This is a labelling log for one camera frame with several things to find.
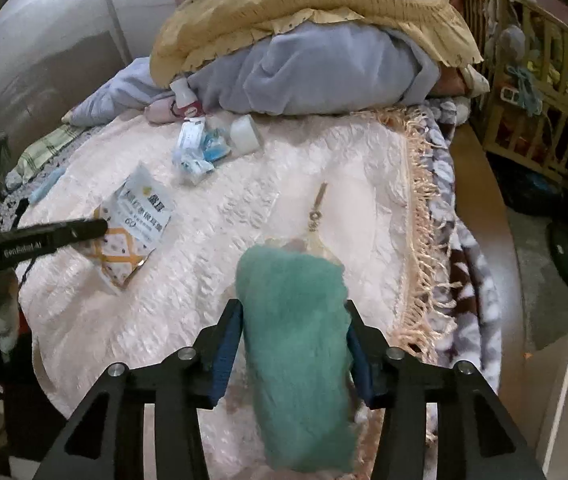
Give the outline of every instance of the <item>floor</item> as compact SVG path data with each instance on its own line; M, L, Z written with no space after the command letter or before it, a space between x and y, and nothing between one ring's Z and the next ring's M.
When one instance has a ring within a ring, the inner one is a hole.
M546 217L508 210L520 263L526 352L534 352L568 333L568 286L560 278L546 244Z

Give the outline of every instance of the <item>ruffled pillowcase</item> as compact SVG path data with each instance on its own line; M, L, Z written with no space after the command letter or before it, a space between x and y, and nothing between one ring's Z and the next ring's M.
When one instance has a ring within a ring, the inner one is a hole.
M187 0L164 23L151 75L167 87L182 72L303 22L360 21L411 37L435 61L465 67L482 57L449 0Z

